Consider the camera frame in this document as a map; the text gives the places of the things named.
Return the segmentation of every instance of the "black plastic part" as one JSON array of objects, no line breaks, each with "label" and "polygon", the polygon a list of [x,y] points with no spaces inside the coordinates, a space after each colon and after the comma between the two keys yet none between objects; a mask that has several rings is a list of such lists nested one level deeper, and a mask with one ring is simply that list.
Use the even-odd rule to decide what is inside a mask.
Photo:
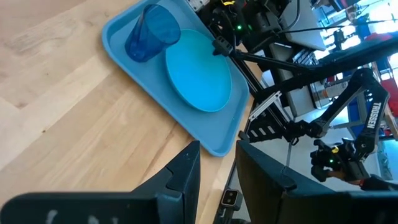
[{"label": "black plastic part", "polygon": [[322,67],[321,65],[300,65],[300,64],[291,63],[291,62],[284,62],[284,61],[277,60],[274,58],[258,56],[255,54],[244,53],[244,52],[240,52],[240,51],[237,51],[233,56],[240,60],[264,64],[264,65],[268,66],[269,68],[279,68],[279,69],[289,70],[289,71],[297,72],[297,73],[315,74],[316,69]]},{"label": "black plastic part", "polygon": [[[207,4],[204,7],[204,9],[201,11],[201,15],[203,15],[205,11],[208,11],[209,7],[211,7],[211,4]],[[209,25],[209,24],[206,25],[208,25],[210,32],[215,37],[218,36],[230,37],[231,35],[231,31],[229,29],[221,30],[218,27],[218,25]],[[254,74],[252,73],[252,71],[250,70],[245,61],[239,60],[234,57],[231,57],[231,60],[244,75],[249,85],[250,94],[256,97],[257,94],[264,89],[260,84],[259,80],[256,78],[256,76],[254,76]],[[287,131],[285,128],[289,121],[285,119],[282,112],[274,103],[271,104],[266,109],[266,115],[267,118],[261,115],[261,118],[258,118],[257,120],[249,123],[248,131],[246,132],[246,134],[249,137],[250,142],[265,141],[275,138],[280,139],[282,137],[285,137],[287,141],[291,141],[292,138],[290,138],[290,132]],[[265,135],[260,131],[260,128],[262,128],[266,132]]]},{"label": "black plastic part", "polygon": [[347,169],[349,170],[347,172],[349,175],[345,177],[345,181],[364,180],[370,177],[364,164],[360,161],[349,161],[347,163]]},{"label": "black plastic part", "polygon": [[245,141],[249,141],[249,140],[250,140],[250,139],[249,139],[249,136],[247,136],[247,134],[244,133],[243,131],[239,131],[238,137],[239,137],[241,140],[245,140]]},{"label": "black plastic part", "polygon": [[319,182],[325,182],[326,178],[329,177],[328,171],[323,170],[323,167],[320,166],[312,166],[311,167],[311,174],[319,180]]},{"label": "black plastic part", "polygon": [[371,69],[363,70],[363,78],[366,88],[372,94],[372,105],[370,113],[366,117],[364,129],[354,142],[357,159],[367,158],[372,153],[379,142],[379,127],[384,117],[384,109],[390,94],[374,79]]},{"label": "black plastic part", "polygon": [[[236,168],[253,224],[279,223],[282,202],[287,195],[308,194],[309,192],[330,194],[333,192],[288,167],[284,168],[283,164],[264,154],[247,141],[236,143]],[[294,181],[296,188],[293,190],[285,188],[286,177]]]},{"label": "black plastic part", "polygon": [[215,40],[213,40],[212,44],[215,48],[215,50],[213,51],[213,55],[222,54],[223,56],[227,57],[230,55],[233,49],[232,45],[229,44],[228,41],[226,41],[222,36],[219,36]]},{"label": "black plastic part", "polygon": [[238,190],[227,189],[221,198],[221,206],[232,208],[234,211],[241,209],[243,196]]},{"label": "black plastic part", "polygon": [[132,192],[24,194],[3,206],[0,222],[191,224],[199,186],[200,144],[194,141]]},{"label": "black plastic part", "polygon": [[[363,93],[365,90],[368,90],[370,93],[372,93],[373,105],[375,103],[380,103],[382,105],[382,108],[379,108],[378,123],[375,125],[380,127],[381,118],[384,113],[384,107],[389,98],[389,94],[373,77],[373,71],[371,69],[362,68],[354,72],[353,76],[348,82],[347,88],[328,107],[328,109],[319,118],[310,123],[310,129],[306,134],[312,138],[323,137],[328,131],[330,123],[334,120],[334,118],[348,105],[348,103],[350,103],[355,97],[357,97],[360,93]],[[371,114],[369,113],[369,116],[365,122],[366,124],[370,119],[370,115]],[[365,136],[360,134],[358,139],[361,144],[367,143],[367,146],[371,148],[370,152],[372,152],[374,145],[377,144],[376,141],[378,140],[378,134],[376,133],[378,132],[378,128],[368,129],[365,127],[364,131],[366,132]]]}]

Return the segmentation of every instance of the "red object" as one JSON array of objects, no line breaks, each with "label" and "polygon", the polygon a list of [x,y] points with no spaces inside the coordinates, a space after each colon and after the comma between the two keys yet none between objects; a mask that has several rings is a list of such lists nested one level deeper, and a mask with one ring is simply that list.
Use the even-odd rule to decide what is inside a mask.
[{"label": "red object", "polygon": [[362,187],[363,186],[363,182],[365,181],[365,179],[362,179],[359,181],[359,186]]},{"label": "red object", "polygon": [[381,85],[390,93],[388,105],[394,117],[398,116],[398,86],[394,78],[382,80]]},{"label": "red object", "polygon": [[384,135],[385,136],[390,136],[392,134],[391,130],[384,130]]},{"label": "red object", "polygon": [[365,37],[365,40],[374,40],[374,39],[379,39],[379,40],[389,40],[392,38],[391,34],[378,34],[378,33],[372,33],[371,35]]},{"label": "red object", "polygon": [[336,81],[336,75],[333,75],[332,77],[327,78],[328,82],[334,82]]},{"label": "red object", "polygon": [[348,8],[349,5],[347,4],[346,0],[340,0],[340,2],[342,3],[345,9]]}]

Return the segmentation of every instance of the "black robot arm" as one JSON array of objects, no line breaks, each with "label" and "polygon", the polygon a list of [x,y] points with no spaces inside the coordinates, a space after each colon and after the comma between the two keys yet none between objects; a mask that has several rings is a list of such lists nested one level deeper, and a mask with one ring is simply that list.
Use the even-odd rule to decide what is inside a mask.
[{"label": "black robot arm", "polygon": [[310,123],[299,121],[298,123],[291,122],[289,124],[296,138],[305,134],[311,138],[324,137],[331,121],[351,100],[365,90],[371,94],[373,100],[364,129],[356,140],[343,139],[342,144],[332,147],[327,146],[319,139],[314,141],[314,145],[318,146],[318,150],[311,153],[312,174],[321,182],[326,181],[328,177],[328,170],[325,170],[325,167],[332,168],[335,171],[343,171],[346,174],[347,181],[369,177],[369,174],[364,169],[363,161],[377,147],[380,122],[389,93],[374,78],[371,69],[362,68],[354,72],[344,92],[319,118]]}]

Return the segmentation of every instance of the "desk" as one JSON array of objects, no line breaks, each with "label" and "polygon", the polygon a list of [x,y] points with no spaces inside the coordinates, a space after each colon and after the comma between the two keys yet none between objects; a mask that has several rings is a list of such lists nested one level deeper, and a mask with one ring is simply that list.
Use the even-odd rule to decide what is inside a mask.
[{"label": "desk", "polygon": [[[32,191],[131,191],[193,140],[103,49],[105,23],[135,2],[0,2],[0,205]],[[234,148],[201,151],[197,223],[213,221],[233,160]]]}]

